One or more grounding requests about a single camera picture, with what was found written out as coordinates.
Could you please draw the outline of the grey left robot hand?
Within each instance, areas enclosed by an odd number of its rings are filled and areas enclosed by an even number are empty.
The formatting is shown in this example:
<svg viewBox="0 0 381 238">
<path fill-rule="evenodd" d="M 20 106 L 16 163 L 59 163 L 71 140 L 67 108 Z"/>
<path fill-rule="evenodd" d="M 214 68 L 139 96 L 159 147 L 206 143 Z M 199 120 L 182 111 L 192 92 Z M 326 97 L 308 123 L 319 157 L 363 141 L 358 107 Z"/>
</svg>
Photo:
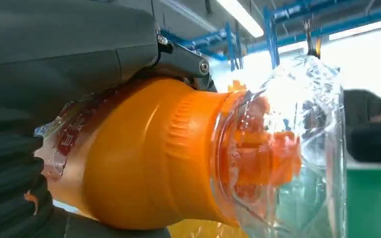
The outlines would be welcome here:
<svg viewBox="0 0 381 238">
<path fill-rule="evenodd" d="M 141 76 L 216 91 L 206 59 L 147 11 L 94 0 L 0 0 L 0 238 L 168 238 L 113 229 L 53 205 L 35 129 L 66 104 Z"/>
</svg>

